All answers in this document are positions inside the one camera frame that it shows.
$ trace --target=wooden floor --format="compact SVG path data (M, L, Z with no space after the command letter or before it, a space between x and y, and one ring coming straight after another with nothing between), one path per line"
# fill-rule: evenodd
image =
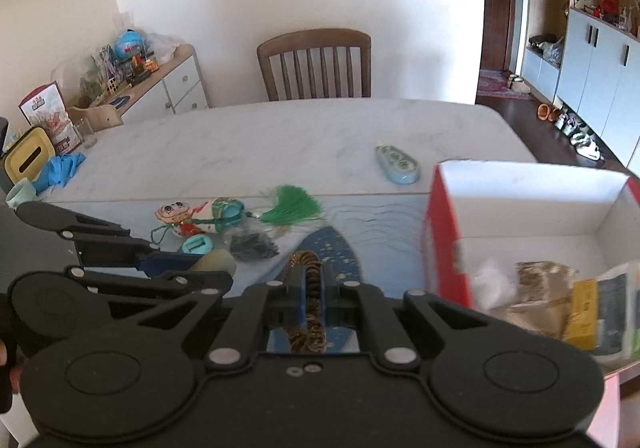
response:
M592 161L579 155L562 132L552 124L538 119L538 101L478 96L476 103L498 112L539 162L630 173L602 142L598 143L603 155L600 161Z

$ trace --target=light blue case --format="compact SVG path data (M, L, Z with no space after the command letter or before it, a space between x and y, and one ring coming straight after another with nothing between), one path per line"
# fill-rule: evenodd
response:
M376 147L376 157L390 181L396 184L412 184L420 179L420 165L402 150L381 144Z

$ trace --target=red and white box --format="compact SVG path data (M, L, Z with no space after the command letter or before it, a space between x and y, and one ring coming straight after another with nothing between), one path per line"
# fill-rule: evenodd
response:
M613 171L537 163L436 167L422 234L427 288L474 306L469 275L552 260L596 278L640 258L640 184Z

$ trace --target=wooden chair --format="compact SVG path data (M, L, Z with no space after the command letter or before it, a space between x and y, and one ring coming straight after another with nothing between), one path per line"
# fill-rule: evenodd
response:
M280 66L282 68L282 82L284 91L288 100L292 99L291 84L289 82L289 72L287 71L287 61L285 55L293 54L293 65L296 75L296 86L298 88L298 98L305 98L305 89L302 69L300 67L300 58L298 51L306 51L306 66L308 70L308 86L309 93L312 98L318 97L316 89L316 74L314 71L314 63L312 59L312 49L320 49L320 67L322 75L322 94L325 98L330 97L329 79L327 74L325 48L333 48L334 62L334 82L335 95L337 98L342 97L342 81L340 76L340 60L338 59L338 48L346 48L346 69L347 69L347 88L350 98L354 97L353 87L353 60L351 58L351 48L360 48L360 77L362 79L362 97L371 97L371 37L360 31L352 29L311 29L306 31L297 31L294 33L283 34L271 40L260 44L257 49L258 62L260 62L260 70L264 85L267 88L267 95L270 102L277 102L278 89L271 68L272 56L280 55Z

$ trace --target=rug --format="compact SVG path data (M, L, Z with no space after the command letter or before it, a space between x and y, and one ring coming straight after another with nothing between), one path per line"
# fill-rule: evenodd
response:
M512 100L532 100L533 96L531 94L514 92L508 88L509 74L511 74L509 71L480 69L477 95L492 98L510 98Z

